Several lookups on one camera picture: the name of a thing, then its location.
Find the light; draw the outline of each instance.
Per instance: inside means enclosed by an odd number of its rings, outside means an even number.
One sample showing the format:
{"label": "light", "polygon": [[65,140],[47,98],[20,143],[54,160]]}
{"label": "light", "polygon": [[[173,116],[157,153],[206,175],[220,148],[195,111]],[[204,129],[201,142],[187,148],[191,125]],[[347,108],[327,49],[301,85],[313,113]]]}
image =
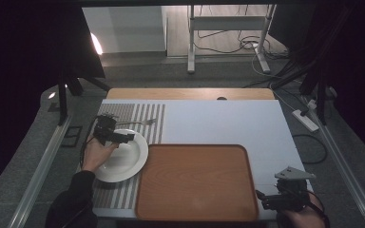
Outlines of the light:
{"label": "light", "polygon": [[103,49],[102,49],[102,46],[100,45],[99,40],[93,33],[90,33],[90,34],[91,34],[91,39],[93,40],[94,47],[96,48],[97,54],[99,54],[99,55],[103,54]]}
{"label": "light", "polygon": [[49,96],[48,96],[48,98],[49,98],[49,99],[51,99],[51,98],[53,98],[53,97],[55,97],[55,92],[53,92],[53,93],[49,94]]}

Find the wooden tray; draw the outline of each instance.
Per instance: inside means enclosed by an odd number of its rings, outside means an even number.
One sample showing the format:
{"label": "wooden tray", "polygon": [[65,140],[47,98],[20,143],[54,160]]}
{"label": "wooden tray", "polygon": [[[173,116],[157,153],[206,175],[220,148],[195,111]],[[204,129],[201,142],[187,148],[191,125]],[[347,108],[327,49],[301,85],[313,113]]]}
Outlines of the wooden tray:
{"label": "wooden tray", "polygon": [[138,219],[254,221],[258,214],[244,147],[149,146],[137,196]]}

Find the table leg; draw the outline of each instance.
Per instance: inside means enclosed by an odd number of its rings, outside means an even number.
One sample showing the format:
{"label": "table leg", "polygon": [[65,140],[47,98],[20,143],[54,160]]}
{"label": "table leg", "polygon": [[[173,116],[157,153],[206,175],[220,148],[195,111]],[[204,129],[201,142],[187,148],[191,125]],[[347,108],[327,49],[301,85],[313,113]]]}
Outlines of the table leg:
{"label": "table leg", "polygon": [[189,17],[188,73],[195,72],[194,20],[194,5],[191,5],[191,14]]}
{"label": "table leg", "polygon": [[257,54],[257,58],[259,59],[259,64],[262,67],[262,72],[269,74],[271,73],[271,69],[266,63],[265,56],[263,54],[263,43],[265,41],[266,33],[268,32],[269,25],[271,25],[272,14],[274,13],[275,5],[271,5],[270,9],[266,12],[265,23],[263,24],[263,30],[260,34],[259,43],[255,48],[255,52]]}

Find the plate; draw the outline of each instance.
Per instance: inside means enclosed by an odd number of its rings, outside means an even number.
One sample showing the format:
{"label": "plate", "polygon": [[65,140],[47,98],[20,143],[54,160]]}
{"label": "plate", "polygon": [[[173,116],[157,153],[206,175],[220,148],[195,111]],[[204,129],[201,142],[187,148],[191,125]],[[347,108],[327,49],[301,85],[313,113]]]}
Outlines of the plate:
{"label": "plate", "polygon": [[118,129],[114,132],[135,134],[135,138],[128,143],[121,143],[110,158],[98,168],[96,178],[104,182],[119,182],[133,177],[144,167],[147,160],[147,142],[140,133],[128,129]]}

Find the wooden table edge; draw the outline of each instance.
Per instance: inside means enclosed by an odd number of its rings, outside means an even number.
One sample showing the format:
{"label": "wooden table edge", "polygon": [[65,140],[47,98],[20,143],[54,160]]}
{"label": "wooden table edge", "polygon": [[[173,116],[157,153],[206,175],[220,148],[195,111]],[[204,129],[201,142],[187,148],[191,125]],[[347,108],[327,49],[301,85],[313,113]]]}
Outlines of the wooden table edge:
{"label": "wooden table edge", "polygon": [[275,100],[269,88],[111,88],[107,99],[117,100]]}

